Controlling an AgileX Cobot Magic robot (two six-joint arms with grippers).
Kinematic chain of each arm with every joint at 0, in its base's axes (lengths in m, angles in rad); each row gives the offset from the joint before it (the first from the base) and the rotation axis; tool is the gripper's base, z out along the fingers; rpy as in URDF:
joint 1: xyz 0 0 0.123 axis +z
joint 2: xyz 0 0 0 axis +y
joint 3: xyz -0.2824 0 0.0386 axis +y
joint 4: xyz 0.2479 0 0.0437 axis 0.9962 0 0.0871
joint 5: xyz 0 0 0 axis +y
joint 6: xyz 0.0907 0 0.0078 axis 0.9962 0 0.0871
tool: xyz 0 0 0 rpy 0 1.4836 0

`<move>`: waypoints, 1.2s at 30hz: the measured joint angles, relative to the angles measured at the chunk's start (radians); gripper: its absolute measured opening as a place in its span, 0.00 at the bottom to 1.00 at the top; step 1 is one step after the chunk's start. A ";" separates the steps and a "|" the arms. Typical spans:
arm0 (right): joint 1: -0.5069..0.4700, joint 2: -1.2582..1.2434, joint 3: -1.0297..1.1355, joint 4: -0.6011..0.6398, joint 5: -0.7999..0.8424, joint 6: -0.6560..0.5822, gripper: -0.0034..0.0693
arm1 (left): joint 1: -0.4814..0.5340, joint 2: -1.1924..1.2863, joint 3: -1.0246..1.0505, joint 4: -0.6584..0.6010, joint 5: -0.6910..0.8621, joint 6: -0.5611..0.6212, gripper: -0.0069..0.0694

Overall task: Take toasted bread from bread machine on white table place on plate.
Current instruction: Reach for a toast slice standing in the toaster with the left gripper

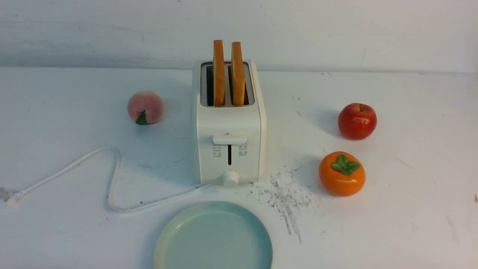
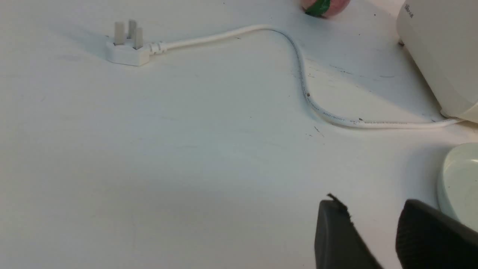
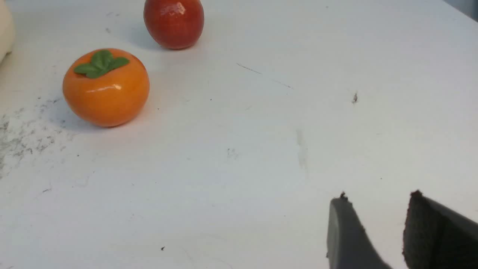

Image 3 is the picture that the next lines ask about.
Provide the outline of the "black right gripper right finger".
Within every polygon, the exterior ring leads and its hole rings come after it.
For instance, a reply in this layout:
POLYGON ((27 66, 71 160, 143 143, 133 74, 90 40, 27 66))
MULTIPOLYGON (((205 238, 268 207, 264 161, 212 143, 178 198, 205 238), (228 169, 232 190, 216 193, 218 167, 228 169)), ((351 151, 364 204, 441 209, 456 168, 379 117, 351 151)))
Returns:
POLYGON ((476 269, 477 222, 414 191, 405 219, 402 254, 410 269, 476 269))

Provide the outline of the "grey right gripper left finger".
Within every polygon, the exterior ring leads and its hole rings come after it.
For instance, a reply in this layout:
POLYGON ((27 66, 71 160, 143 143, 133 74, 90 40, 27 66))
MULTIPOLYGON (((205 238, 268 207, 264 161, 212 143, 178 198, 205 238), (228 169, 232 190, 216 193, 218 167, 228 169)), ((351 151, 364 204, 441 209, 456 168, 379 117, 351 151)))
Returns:
POLYGON ((329 204, 326 257, 330 269, 390 269, 344 192, 329 204))

